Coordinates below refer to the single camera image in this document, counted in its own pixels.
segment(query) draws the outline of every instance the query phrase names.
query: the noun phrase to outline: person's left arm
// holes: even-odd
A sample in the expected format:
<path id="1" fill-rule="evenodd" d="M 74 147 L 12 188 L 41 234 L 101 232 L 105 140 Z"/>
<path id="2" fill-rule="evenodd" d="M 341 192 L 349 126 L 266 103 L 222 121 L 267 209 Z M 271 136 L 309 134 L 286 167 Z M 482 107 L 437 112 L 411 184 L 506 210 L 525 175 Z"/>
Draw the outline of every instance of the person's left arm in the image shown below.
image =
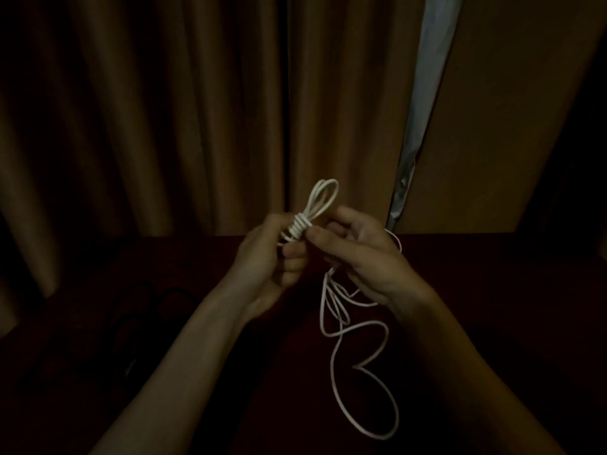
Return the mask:
<path id="1" fill-rule="evenodd" d="M 287 243 L 277 252 L 280 232 L 291 223 L 291 214 L 270 214 L 247 235 L 228 274 L 192 314 L 92 455 L 187 452 L 241 330 L 297 282 L 307 264 L 304 242 Z"/>

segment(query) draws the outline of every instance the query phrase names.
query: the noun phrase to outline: white cable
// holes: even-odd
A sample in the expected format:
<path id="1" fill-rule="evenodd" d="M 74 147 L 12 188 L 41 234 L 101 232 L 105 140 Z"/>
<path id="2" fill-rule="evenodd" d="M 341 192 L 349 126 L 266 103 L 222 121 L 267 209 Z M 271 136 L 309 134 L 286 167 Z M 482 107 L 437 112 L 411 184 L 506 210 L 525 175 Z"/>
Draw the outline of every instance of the white cable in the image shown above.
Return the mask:
<path id="1" fill-rule="evenodd" d="M 327 199 L 326 188 L 330 185 L 335 185 L 335 188 L 334 188 L 334 191 L 333 191 L 332 195 L 330 196 L 330 198 Z M 302 236 L 302 234 L 305 232 L 305 230 L 308 227 L 312 226 L 312 221 L 330 207 L 331 203 L 333 202 L 333 200 L 335 199 L 335 197 L 338 194 L 338 188 L 339 188 L 339 184 L 338 184 L 337 180 L 335 180 L 335 179 L 319 180 L 316 183 L 316 185 L 314 186 L 314 188 L 312 189 L 312 192 L 310 193 L 310 197 L 308 198 L 308 205 L 303 210 L 303 212 L 301 212 L 295 216 L 293 225 L 291 225 L 291 227 L 289 227 L 289 229 L 288 229 L 288 235 L 285 233 L 282 234 L 282 237 L 285 239 L 285 241 L 298 240 Z M 394 237 L 394 239 L 398 243 L 398 250 L 400 252 L 402 252 L 401 242 L 396 237 L 396 235 L 394 233 L 392 233 L 390 230 L 386 230 L 386 231 L 392 237 Z M 360 290 L 357 289 L 352 294 L 349 294 L 343 285 L 341 285 L 338 282 L 335 282 L 333 280 L 332 276 L 334 273 L 335 273 L 335 268 L 331 268 L 329 271 L 327 271 L 325 273 L 325 276 L 323 278 L 322 295 L 321 295 L 321 313 L 320 313 L 320 326 L 321 326 L 322 334 L 325 337 L 339 337 L 338 343 L 336 343 L 335 348 L 333 348 L 333 353 L 331 354 L 331 361 L 330 361 L 331 386 L 333 387 L 333 394 L 335 395 L 335 399 L 338 402 L 339 408 L 342 410 L 342 412 L 344 413 L 346 418 L 350 421 L 350 423 L 352 423 L 352 425 L 354 425 L 354 427 L 356 429 L 358 429 L 362 434 L 365 434 L 369 437 L 373 437 L 374 439 L 386 440 L 386 439 L 389 439 L 392 436 L 394 436 L 394 434 L 396 433 L 396 430 L 398 429 L 398 424 L 399 424 L 398 405 L 396 404 L 396 400 L 394 399 L 394 396 L 392 396 L 392 393 L 390 392 L 388 387 L 385 385 L 385 383 L 382 382 L 377 377 L 377 375 L 375 375 L 372 372 L 370 372 L 369 370 L 367 370 L 365 368 L 365 366 L 367 364 L 369 364 L 369 362 L 374 360 L 377 356 L 379 356 L 379 354 L 383 351 L 383 348 L 385 347 L 386 343 L 388 342 L 388 334 L 390 331 L 388 329 L 388 326 L 385 323 L 383 323 L 382 321 L 376 321 L 376 320 L 364 321 L 364 322 L 361 322 L 358 324 L 354 324 L 353 326 L 344 328 L 344 326 L 347 326 L 350 324 L 350 315 L 348 314 L 348 311 L 345 309 L 345 306 L 342 303 L 342 301 L 340 300 L 340 298 L 347 301 L 348 303 L 351 303 L 351 304 L 357 305 L 357 306 L 375 306 L 375 305 L 377 305 L 377 303 L 361 303 L 359 301 L 353 300 L 353 297 L 356 294 L 358 294 L 358 292 Z M 325 307 L 328 308 L 329 312 L 333 315 L 333 317 L 339 323 L 339 330 L 336 332 L 327 332 L 325 330 L 325 323 L 324 323 Z M 383 327 L 383 331 L 384 331 L 383 341 L 379 345 L 379 348 L 371 356 L 366 358 L 364 361 L 359 362 L 358 364 L 352 366 L 352 368 L 367 374 L 369 377 L 371 377 L 373 380 L 375 380 L 378 383 L 378 385 L 381 386 L 381 388 L 386 392 L 386 394 L 390 398 L 392 406 L 394 407 L 394 415 L 395 415 L 394 426 L 392 426 L 392 429 L 390 431 L 388 431 L 388 433 L 385 433 L 385 434 L 372 433 L 371 431 L 363 428 L 356 420 L 354 420 L 354 417 L 350 414 L 350 412 L 348 412 L 348 410 L 345 408 L 344 403 L 342 402 L 341 398 L 339 397 L 338 387 L 335 382 L 335 356 L 338 352 L 339 345 L 341 345 L 342 339 L 344 338 L 344 334 L 346 332 L 351 332 L 355 329 L 359 329 L 364 326 L 373 326 L 373 325 Z"/>

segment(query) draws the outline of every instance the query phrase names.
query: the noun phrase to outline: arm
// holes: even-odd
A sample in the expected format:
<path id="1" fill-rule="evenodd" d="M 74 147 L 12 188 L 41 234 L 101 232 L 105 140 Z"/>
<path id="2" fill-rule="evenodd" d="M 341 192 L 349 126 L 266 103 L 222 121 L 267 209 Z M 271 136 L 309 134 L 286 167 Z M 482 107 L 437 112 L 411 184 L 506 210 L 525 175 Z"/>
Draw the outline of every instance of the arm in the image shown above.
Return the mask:
<path id="1" fill-rule="evenodd" d="M 399 253 L 374 218 L 345 206 L 308 241 L 404 327 L 417 358 L 449 410 L 468 450 L 563 454 L 550 434 L 508 389 L 436 292 Z"/>
<path id="2" fill-rule="evenodd" d="M 304 243 L 278 258 L 290 214 L 270 214 L 247 235 L 225 278 L 192 314 L 139 394 L 91 451 L 92 455 L 173 455 L 189 448 L 198 420 L 236 338 L 270 308 L 307 264 Z"/>

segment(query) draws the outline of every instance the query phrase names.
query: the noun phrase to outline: tangled white cord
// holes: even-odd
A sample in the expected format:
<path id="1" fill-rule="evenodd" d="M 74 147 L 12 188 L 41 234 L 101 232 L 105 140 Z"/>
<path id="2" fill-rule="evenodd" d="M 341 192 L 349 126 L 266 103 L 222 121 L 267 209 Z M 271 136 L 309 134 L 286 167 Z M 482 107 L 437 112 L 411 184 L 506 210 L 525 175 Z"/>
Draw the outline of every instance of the tangled white cord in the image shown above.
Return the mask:
<path id="1" fill-rule="evenodd" d="M 330 198 L 327 199 L 326 189 L 330 185 L 335 185 L 335 187 L 334 187 L 334 190 L 333 190 Z M 305 232 L 305 230 L 308 227 L 312 226 L 312 221 L 330 207 L 331 203 L 333 202 L 333 200 L 335 199 L 335 197 L 338 194 L 338 188 L 339 188 L 339 184 L 338 184 L 337 180 L 335 180 L 335 179 L 319 180 L 316 183 L 316 185 L 314 186 L 314 188 L 312 189 L 312 192 L 310 193 L 310 197 L 308 198 L 308 205 L 303 210 L 303 212 L 301 212 L 295 216 L 293 225 L 291 225 L 291 227 L 289 227 L 289 229 L 288 229 L 288 235 L 285 233 L 282 234 L 282 237 L 285 239 L 285 241 L 291 242 L 291 241 L 298 240 L 302 236 L 302 234 Z M 398 243 L 398 250 L 400 252 L 402 252 L 402 246 L 401 246 L 401 242 L 399 241 L 399 239 L 390 230 L 386 230 L 386 231 L 392 237 L 394 237 L 394 239 Z M 377 303 L 361 303 L 359 301 L 354 300 L 353 297 L 356 294 L 358 294 L 358 292 L 360 292 L 360 290 L 357 289 L 352 294 L 349 294 L 343 285 L 341 285 L 338 282 L 335 282 L 333 280 L 332 276 L 334 273 L 335 273 L 335 268 L 331 268 L 329 271 L 327 271 L 325 273 L 324 279 L 322 281 L 321 314 L 320 314 L 320 326 L 321 326 L 322 334 L 325 337 L 339 337 L 338 343 L 336 343 L 335 348 L 333 348 L 333 353 L 331 354 L 331 361 L 330 361 L 331 386 L 333 387 L 333 394 L 335 395 L 335 399 L 338 402 L 339 408 L 342 410 L 342 412 L 344 413 L 346 418 L 350 421 L 350 423 L 352 423 L 352 425 L 354 425 L 354 427 L 356 429 L 358 429 L 362 434 L 366 434 L 367 436 L 373 437 L 374 439 L 386 440 L 386 439 L 389 439 L 392 436 L 394 436 L 394 434 L 396 433 L 396 430 L 398 429 L 398 424 L 399 424 L 398 405 L 396 404 L 396 400 L 394 399 L 394 396 L 392 396 L 392 393 L 390 392 L 388 387 L 385 385 L 385 383 L 382 382 L 377 377 L 377 375 L 375 375 L 372 372 L 370 372 L 369 370 L 367 370 L 365 368 L 365 366 L 367 364 L 369 364 L 369 362 L 374 360 L 377 356 L 379 356 L 379 354 L 383 351 L 386 343 L 388 342 L 389 329 L 385 323 L 383 323 L 382 321 L 377 321 L 377 320 L 364 321 L 364 322 L 354 324 L 352 326 L 344 328 L 344 326 L 348 326 L 351 321 L 350 321 L 350 315 L 348 314 L 347 310 L 345 309 L 345 306 L 342 303 L 342 300 L 340 300 L 340 298 L 342 298 L 344 301 L 347 301 L 348 303 L 351 303 L 351 304 L 357 305 L 357 306 L 365 306 L 365 307 L 366 306 L 376 306 Z M 333 315 L 333 317 L 339 323 L 339 330 L 336 332 L 327 332 L 325 330 L 325 323 L 324 323 L 325 307 L 327 307 L 329 309 L 330 313 Z M 352 368 L 367 374 L 369 377 L 371 377 L 373 380 L 375 380 L 378 383 L 378 385 L 381 386 L 381 388 L 386 392 L 386 394 L 390 398 L 392 406 L 394 407 L 394 415 L 395 415 L 394 425 L 392 426 L 392 429 L 390 431 L 388 431 L 388 433 L 385 433 L 385 434 L 372 433 L 371 431 L 363 428 L 356 420 L 354 420 L 354 417 L 350 414 L 350 412 L 348 412 L 348 410 L 345 408 L 344 403 L 342 402 L 341 398 L 339 397 L 338 387 L 335 382 L 335 356 L 338 352 L 339 345 L 341 345 L 342 339 L 344 338 L 344 334 L 346 332 L 351 332 L 355 329 L 359 329 L 364 326 L 373 326 L 373 325 L 383 327 L 383 331 L 384 331 L 383 341 L 379 345 L 379 348 L 371 356 L 366 358 L 364 361 L 359 362 L 358 364 L 352 366 Z"/>

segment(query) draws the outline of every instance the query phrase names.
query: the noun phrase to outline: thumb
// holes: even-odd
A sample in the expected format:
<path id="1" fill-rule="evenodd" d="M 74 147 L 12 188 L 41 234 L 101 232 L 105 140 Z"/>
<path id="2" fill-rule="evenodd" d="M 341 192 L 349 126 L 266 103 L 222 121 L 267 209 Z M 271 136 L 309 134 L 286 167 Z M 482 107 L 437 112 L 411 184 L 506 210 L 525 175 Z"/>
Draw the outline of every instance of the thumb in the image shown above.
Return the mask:
<path id="1" fill-rule="evenodd" d="M 312 226 L 305 232 L 307 240 L 322 252 L 333 255 L 351 266 L 360 259 L 360 244 L 340 238 L 327 229 Z"/>

